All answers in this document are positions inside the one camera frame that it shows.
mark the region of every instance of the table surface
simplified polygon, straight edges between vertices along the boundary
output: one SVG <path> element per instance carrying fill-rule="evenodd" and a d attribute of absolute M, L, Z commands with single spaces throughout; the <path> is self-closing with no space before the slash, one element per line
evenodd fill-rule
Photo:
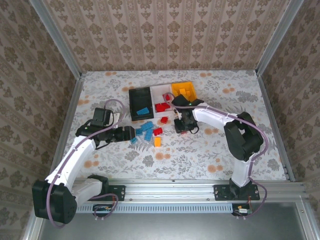
<path fill-rule="evenodd" d="M 205 123 L 199 123 L 197 134 L 177 134 L 173 120 L 162 124 L 160 118 L 131 121 L 129 89 L 176 82 L 192 81 L 197 98 L 226 112 L 251 114 L 256 125 L 269 140 L 267 153 L 253 166 L 252 177 L 257 180 L 285 180 L 273 131 L 259 87 L 256 73 L 231 70 L 178 70 L 178 71 L 95 71 L 86 74 L 83 89 L 73 118 L 67 145 L 69 150 L 77 129 L 91 119 L 96 107 L 103 108 L 108 99 L 121 100 L 127 107 L 120 126 L 139 128 L 146 121 L 162 127 L 161 147 L 154 140 L 111 143 L 94 151 L 81 168 L 78 177 L 97 174 L 117 179 L 195 179 L 228 180 L 233 172 L 235 158 L 228 149 L 225 133 Z M 118 103 L 107 108 L 119 113 Z"/>

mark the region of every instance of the patterned wallpaper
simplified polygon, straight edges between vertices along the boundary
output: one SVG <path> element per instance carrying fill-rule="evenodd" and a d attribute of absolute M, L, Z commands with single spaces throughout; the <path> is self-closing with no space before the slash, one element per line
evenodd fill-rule
<path fill-rule="evenodd" d="M 0 1 L 0 239 L 19 239 L 75 79 L 28 0 Z"/>
<path fill-rule="evenodd" d="M 82 71 L 255 69 L 289 0 L 44 0 Z"/>
<path fill-rule="evenodd" d="M 320 1 L 305 0 L 263 73 L 298 181 L 320 220 Z"/>

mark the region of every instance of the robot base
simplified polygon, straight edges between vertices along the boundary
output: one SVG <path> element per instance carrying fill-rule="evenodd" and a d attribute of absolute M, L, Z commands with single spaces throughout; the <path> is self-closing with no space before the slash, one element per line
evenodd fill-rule
<path fill-rule="evenodd" d="M 237 186 L 231 179 L 229 184 L 217 184 L 213 186 L 214 198 L 216 201 L 251 201 L 260 200 L 258 186 L 250 181 L 243 187 Z"/>

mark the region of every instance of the purple cable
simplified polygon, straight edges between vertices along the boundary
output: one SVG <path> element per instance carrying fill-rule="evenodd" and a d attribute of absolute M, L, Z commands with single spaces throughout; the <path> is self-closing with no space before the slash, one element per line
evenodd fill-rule
<path fill-rule="evenodd" d="M 126 114 L 126 108 L 125 108 L 125 105 L 118 99 L 109 99 L 105 102 L 104 104 L 104 108 L 106 108 L 106 105 L 107 103 L 111 102 L 111 101 L 115 101 L 115 102 L 118 102 L 120 103 L 121 107 L 122 107 L 122 115 L 121 117 L 119 118 L 119 120 L 114 123 L 113 125 L 105 128 L 105 129 L 102 129 L 102 130 L 99 130 L 99 131 L 96 131 L 94 133 L 92 133 L 91 135 L 87 136 L 86 138 L 84 138 L 82 141 L 80 141 L 76 146 L 75 148 L 70 152 L 70 154 L 66 157 L 65 161 L 63 162 L 63 164 L 61 165 L 60 169 L 58 170 L 58 172 L 56 173 L 56 175 L 54 176 L 54 179 L 53 181 L 50 183 L 50 186 L 49 186 L 49 189 L 48 189 L 48 192 L 46 194 L 46 212 L 48 214 L 48 218 L 51 222 L 51 224 L 55 227 L 55 228 L 58 228 L 58 229 L 62 229 L 65 224 L 62 224 L 62 225 L 57 225 L 52 217 L 52 214 L 51 214 L 51 210 L 50 210 L 50 196 L 51 196 L 51 191 L 52 191 L 52 188 L 55 184 L 55 182 L 57 181 L 58 177 L 59 177 L 59 174 L 61 174 L 62 170 L 64 169 L 64 167 L 66 166 L 67 162 L 69 161 L 69 159 L 71 158 L 71 156 L 74 154 L 74 152 L 81 146 L 81 144 L 83 144 L 86 140 L 100 134 L 100 133 L 103 133 L 105 131 L 108 131 L 110 129 L 112 129 L 113 127 L 115 127 L 116 125 L 118 125 L 123 119 L 124 119 L 124 116 Z"/>
<path fill-rule="evenodd" d="M 246 121 L 246 120 L 240 119 L 240 118 L 238 118 L 238 117 L 236 117 L 236 116 L 230 115 L 230 114 L 228 114 L 228 113 L 226 113 L 226 112 L 224 112 L 224 111 L 220 111 L 220 110 L 215 109 L 215 108 L 213 108 L 213 107 L 211 107 L 211 106 L 175 106 L 175 105 L 171 104 L 170 102 L 168 102 L 168 101 L 166 100 L 165 96 L 167 96 L 167 95 L 172 95 L 174 98 L 175 98 L 175 95 L 173 95 L 171 92 L 167 92 L 167 93 L 165 93 L 165 94 L 163 95 L 164 101 L 165 101 L 169 106 L 171 106 L 171 107 L 173 107 L 173 108 L 176 108 L 176 109 L 209 109 L 209 110 L 211 110 L 211 111 L 213 111 L 213 112 L 216 112 L 216 113 L 218 113 L 218 114 L 224 115 L 224 116 L 229 117 L 229 118 L 232 118 L 232 119 L 234 119 L 234 120 L 237 120 L 237 121 L 239 121 L 239 122 L 242 123 L 242 124 L 246 124 L 246 125 L 254 128 L 255 130 L 257 130 L 257 131 L 262 135 L 262 137 L 263 137 L 263 139 L 264 139 L 264 142 L 265 142 L 265 146 L 264 146 L 264 149 L 263 149 L 259 154 L 253 156 L 253 158 L 251 159 L 250 166 L 249 166 L 249 171 L 248 171 L 248 178 L 250 179 L 251 182 L 253 182 L 254 184 L 256 184 L 256 185 L 260 186 L 261 188 L 263 188 L 263 190 L 265 191 L 265 194 L 264 194 L 264 197 L 263 197 L 263 199 L 262 199 L 262 201 L 261 201 L 260 206 L 259 206 L 253 213 L 247 215 L 246 218 L 251 217 L 251 216 L 254 215 L 256 212 L 258 212 L 258 211 L 261 209 L 261 207 L 264 205 L 264 203 L 265 203 L 265 201 L 266 201 L 266 199 L 267 199 L 268 191 L 267 191 L 267 189 L 266 189 L 262 184 L 254 181 L 254 180 L 251 178 L 251 173 L 252 173 L 252 168 L 253 168 L 253 165 L 254 165 L 254 161 L 255 161 L 258 157 L 260 157 L 261 155 L 265 154 L 265 153 L 267 152 L 268 147 L 269 147 L 269 141 L 268 141 L 268 138 L 267 138 L 266 134 L 265 134 L 260 128 L 258 128 L 256 125 L 252 124 L 251 122 L 248 122 L 248 121 Z"/>
<path fill-rule="evenodd" d="M 116 200 L 116 201 L 115 201 L 115 205 L 114 205 L 113 208 L 110 210 L 110 212 L 109 212 L 106 216 L 104 216 L 103 218 L 109 217 L 109 216 L 114 212 L 114 210 L 116 210 L 116 207 L 117 207 L 118 202 L 119 202 L 118 196 L 117 196 L 116 194 L 113 194 L 113 193 L 107 193 L 107 194 L 103 194 L 103 195 L 101 195 L 101 196 L 94 196 L 94 197 L 90 198 L 90 200 L 93 200 L 93 199 L 101 199 L 101 198 L 109 197 L 109 196 L 115 197 L 115 200 Z M 96 206 L 96 208 L 94 209 L 93 215 L 94 215 L 96 218 L 98 217 L 98 216 L 97 216 L 97 209 L 99 209 L 99 208 L 101 208 L 101 207 L 102 207 L 102 205 L 99 205 L 99 206 Z"/>

